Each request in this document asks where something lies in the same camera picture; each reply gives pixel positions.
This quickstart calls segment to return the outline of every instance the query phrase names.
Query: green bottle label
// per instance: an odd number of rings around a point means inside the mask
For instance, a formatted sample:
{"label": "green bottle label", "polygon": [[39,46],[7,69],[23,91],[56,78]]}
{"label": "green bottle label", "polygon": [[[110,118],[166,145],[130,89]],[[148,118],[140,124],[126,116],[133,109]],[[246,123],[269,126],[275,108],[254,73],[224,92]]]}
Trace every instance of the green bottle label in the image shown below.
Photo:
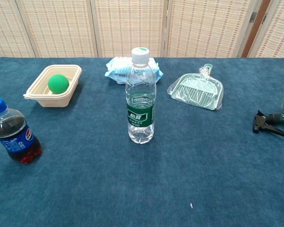
{"label": "green bottle label", "polygon": [[135,127],[150,126],[155,120],[155,104],[145,109],[137,109],[127,104],[127,119]]}

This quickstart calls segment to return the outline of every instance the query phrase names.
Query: green dustpan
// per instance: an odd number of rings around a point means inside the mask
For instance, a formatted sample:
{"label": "green dustpan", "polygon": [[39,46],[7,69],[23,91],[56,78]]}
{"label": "green dustpan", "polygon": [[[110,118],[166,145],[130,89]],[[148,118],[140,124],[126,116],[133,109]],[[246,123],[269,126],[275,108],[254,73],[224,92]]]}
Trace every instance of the green dustpan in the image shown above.
{"label": "green dustpan", "polygon": [[188,73],[181,76],[168,88],[173,99],[184,103],[215,110],[222,106],[223,85],[210,76],[211,64],[205,64],[200,73]]}

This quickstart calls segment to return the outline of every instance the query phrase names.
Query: plastic wrap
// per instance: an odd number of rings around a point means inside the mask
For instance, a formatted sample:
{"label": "plastic wrap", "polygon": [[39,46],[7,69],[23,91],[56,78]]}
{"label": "plastic wrap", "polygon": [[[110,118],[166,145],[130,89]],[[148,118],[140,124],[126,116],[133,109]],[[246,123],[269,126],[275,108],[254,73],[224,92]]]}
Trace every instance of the plastic wrap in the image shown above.
{"label": "plastic wrap", "polygon": [[205,64],[199,73],[188,73],[172,83],[167,93],[181,102],[217,110],[222,107],[223,85],[220,81],[210,76],[211,64]]}
{"label": "plastic wrap", "polygon": [[[130,57],[114,57],[106,64],[107,72],[105,73],[105,76],[113,79],[118,84],[125,84],[126,76],[132,64],[132,58]],[[149,66],[155,75],[156,82],[158,82],[158,80],[163,76],[158,63],[156,63],[153,58],[150,58]]]}

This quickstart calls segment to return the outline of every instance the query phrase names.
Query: woven screen panel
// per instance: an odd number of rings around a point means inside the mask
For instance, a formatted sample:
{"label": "woven screen panel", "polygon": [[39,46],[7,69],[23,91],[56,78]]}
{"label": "woven screen panel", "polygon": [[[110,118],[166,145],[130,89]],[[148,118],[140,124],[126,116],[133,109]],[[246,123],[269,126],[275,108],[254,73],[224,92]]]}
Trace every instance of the woven screen panel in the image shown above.
{"label": "woven screen panel", "polygon": [[232,57],[251,0],[173,0],[168,57]]}
{"label": "woven screen panel", "polygon": [[17,7],[11,0],[0,0],[0,57],[33,57]]}
{"label": "woven screen panel", "polygon": [[95,56],[87,0],[20,0],[40,57]]}
{"label": "woven screen panel", "polygon": [[280,0],[255,57],[284,58],[284,0]]}
{"label": "woven screen panel", "polygon": [[130,56],[142,46],[159,57],[163,5],[164,0],[95,0],[102,56]]}

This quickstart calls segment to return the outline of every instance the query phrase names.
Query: plastic bottle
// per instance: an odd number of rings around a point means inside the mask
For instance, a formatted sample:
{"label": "plastic bottle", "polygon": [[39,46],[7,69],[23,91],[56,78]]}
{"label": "plastic bottle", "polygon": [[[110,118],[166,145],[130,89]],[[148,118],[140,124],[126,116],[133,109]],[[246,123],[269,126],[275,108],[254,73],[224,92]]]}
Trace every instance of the plastic bottle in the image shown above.
{"label": "plastic bottle", "polygon": [[126,78],[128,134],[135,143],[147,143],[154,134],[156,80],[148,64],[150,51],[132,50],[133,65]]}
{"label": "plastic bottle", "polygon": [[25,164],[42,152],[39,140],[32,134],[24,115],[18,110],[9,109],[1,98],[0,142],[13,160]]}

